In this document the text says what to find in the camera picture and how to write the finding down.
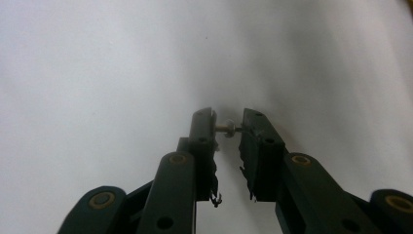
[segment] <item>metal screw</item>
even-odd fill
[[[89,206],[96,210],[109,207],[115,201],[115,194],[112,192],[101,192],[94,195],[89,201]]]
[[[226,125],[217,125],[215,126],[215,131],[217,133],[225,133],[225,137],[231,138],[234,136],[236,132],[240,132],[242,128],[235,127],[235,123],[233,120],[228,119],[225,121]]]

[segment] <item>white surface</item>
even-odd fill
[[[413,26],[404,1],[0,3],[0,233],[55,233],[87,191],[133,191],[212,106],[267,114],[291,151],[363,199],[413,194]],[[281,233],[248,200],[239,139],[197,233]]]

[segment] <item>white background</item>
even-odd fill
[[[55,233],[86,192],[131,192],[212,106],[265,113],[363,199],[413,194],[413,23],[402,0],[0,2],[0,233]],[[281,233],[238,136],[197,233]]]

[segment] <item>small screw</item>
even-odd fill
[[[115,194],[112,192],[101,192],[94,195],[89,201],[89,206],[95,210],[109,207],[115,201]]]
[[[217,125],[215,126],[215,131],[217,133],[225,133],[225,137],[231,138],[234,136],[236,132],[240,132],[242,128],[235,127],[235,123],[233,120],[228,119],[225,121],[226,125]]]

